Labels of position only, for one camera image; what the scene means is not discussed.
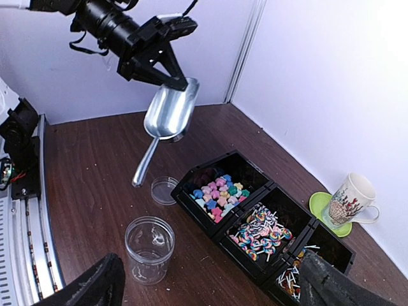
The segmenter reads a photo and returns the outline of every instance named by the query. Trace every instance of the black compartment bin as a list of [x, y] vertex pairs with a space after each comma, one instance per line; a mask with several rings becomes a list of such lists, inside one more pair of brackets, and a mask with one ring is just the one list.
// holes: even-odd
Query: black compartment bin
[[[224, 174], [231, 176], [234, 183], [241, 183], [243, 189], [250, 192], [249, 197], [231, 209], [218, 223], [211, 219], [190, 194], [195, 189], [201, 189], [217, 177]], [[202, 230], [212, 238], [232, 218], [237, 218], [237, 212], [261, 194], [273, 181], [262, 170], [250, 162], [237, 150], [226, 153], [217, 159], [190, 170], [171, 193], [173, 199], [196, 221]]]
[[[323, 223], [319, 220], [314, 224], [315, 229], [311, 230], [302, 242], [297, 246], [294, 254], [291, 255], [292, 262], [297, 260], [296, 256], [305, 246], [317, 245], [320, 249], [313, 249], [318, 255], [323, 257], [329, 264], [338, 271], [347, 275], [350, 271], [355, 253], [343, 244]], [[262, 290], [273, 300], [281, 305], [299, 306], [299, 303], [290, 296], [277, 282], [277, 278], [286, 270], [285, 266], [280, 267], [263, 285]]]
[[[271, 213], [276, 212], [278, 223], [288, 228], [293, 235], [289, 241], [281, 240], [280, 246], [275, 247], [275, 254], [268, 255], [261, 253], [256, 261], [252, 260], [247, 253], [230, 237], [235, 236], [241, 224], [246, 223], [247, 218], [253, 213], [254, 208], [261, 202]], [[228, 221], [225, 231], [220, 231], [213, 238], [215, 243], [219, 243], [232, 260], [242, 268], [256, 284], [264, 283], [273, 273], [288, 261], [290, 250], [296, 249], [306, 234], [311, 230], [311, 226], [316, 218], [300, 204], [292, 199], [279, 185], [266, 189], [257, 198], [245, 207], [245, 212], [237, 212], [238, 218]]]

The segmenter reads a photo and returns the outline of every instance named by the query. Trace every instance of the clear plastic jar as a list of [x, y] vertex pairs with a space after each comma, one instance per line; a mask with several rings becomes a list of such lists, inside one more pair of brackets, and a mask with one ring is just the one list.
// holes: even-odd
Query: clear plastic jar
[[157, 217], [141, 217], [126, 229], [128, 268], [144, 285], [160, 282], [166, 275], [174, 251], [175, 235], [167, 222]]

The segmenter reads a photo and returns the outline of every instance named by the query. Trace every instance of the wooden table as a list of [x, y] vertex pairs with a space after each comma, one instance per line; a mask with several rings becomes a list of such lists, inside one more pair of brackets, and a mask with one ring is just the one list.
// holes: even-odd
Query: wooden table
[[[238, 149], [305, 206], [324, 187], [233, 105], [217, 105], [195, 109], [186, 137], [159, 146], [144, 186], [135, 189], [131, 178], [151, 141], [143, 118], [132, 113], [47, 127], [48, 200], [66, 282], [108, 252], [126, 264], [126, 226], [155, 215], [176, 235], [168, 275], [145, 287], [128, 274], [124, 305], [274, 305], [178, 205], [155, 204], [150, 184], [163, 175], [180, 179], [193, 166]], [[408, 280], [363, 228], [354, 225], [344, 241], [357, 253], [350, 278], [407, 305]]]

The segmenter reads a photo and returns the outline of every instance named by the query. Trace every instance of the aluminum scoop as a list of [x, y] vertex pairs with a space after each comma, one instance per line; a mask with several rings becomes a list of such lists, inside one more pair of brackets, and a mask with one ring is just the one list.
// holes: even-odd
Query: aluminum scoop
[[187, 81], [188, 86], [184, 91], [176, 91], [162, 85], [156, 92], [144, 121], [145, 130], [153, 137], [153, 141], [133, 177], [132, 185], [134, 187], [143, 185], [159, 140], [177, 142], [187, 132], [200, 87], [200, 83], [195, 78], [187, 78]]

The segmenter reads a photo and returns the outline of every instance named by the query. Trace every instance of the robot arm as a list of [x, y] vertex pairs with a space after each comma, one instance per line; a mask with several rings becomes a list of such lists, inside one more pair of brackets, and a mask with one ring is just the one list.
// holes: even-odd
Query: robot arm
[[[121, 2], [128, 3], [129, 6], [123, 9], [117, 5]], [[197, 28], [197, 23], [186, 16], [192, 6], [184, 14], [153, 17], [139, 26], [124, 13], [137, 2], [138, 0], [2, 0], [0, 8], [75, 14], [71, 32], [89, 32], [98, 40], [100, 49], [105, 50], [101, 55], [106, 55], [109, 50], [116, 54], [119, 57], [117, 72], [126, 80], [165, 84], [183, 91], [187, 87], [187, 81], [170, 41], [187, 36]], [[75, 43], [69, 45], [77, 51], [97, 53], [78, 47]], [[154, 67], [158, 62], [163, 65], [167, 74]]]

